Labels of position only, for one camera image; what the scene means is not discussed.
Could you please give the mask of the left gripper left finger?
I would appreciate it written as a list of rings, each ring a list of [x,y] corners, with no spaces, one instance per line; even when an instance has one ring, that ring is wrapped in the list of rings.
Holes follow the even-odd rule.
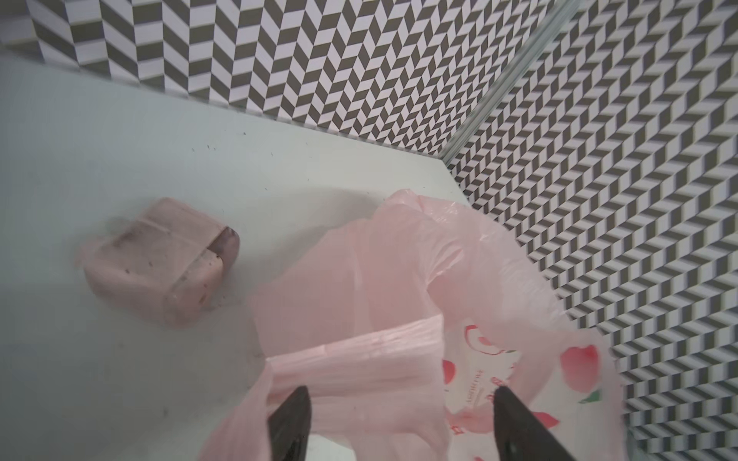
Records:
[[[307,386],[297,387],[268,418],[272,461],[305,461],[312,405]]]

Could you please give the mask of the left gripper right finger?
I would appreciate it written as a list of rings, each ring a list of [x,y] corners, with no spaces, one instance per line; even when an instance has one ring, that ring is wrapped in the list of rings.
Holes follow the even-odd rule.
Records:
[[[494,436],[501,461],[574,461],[544,424],[508,388],[493,396]]]

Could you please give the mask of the pink plastic bag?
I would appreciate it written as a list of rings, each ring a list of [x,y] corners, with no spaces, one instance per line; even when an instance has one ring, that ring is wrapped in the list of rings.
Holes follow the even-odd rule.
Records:
[[[578,328],[513,234],[402,190],[328,232],[251,311],[263,373],[204,460],[268,460],[267,420],[298,387],[311,434],[357,460],[495,460],[509,388],[578,460],[623,460],[623,387],[605,338]]]

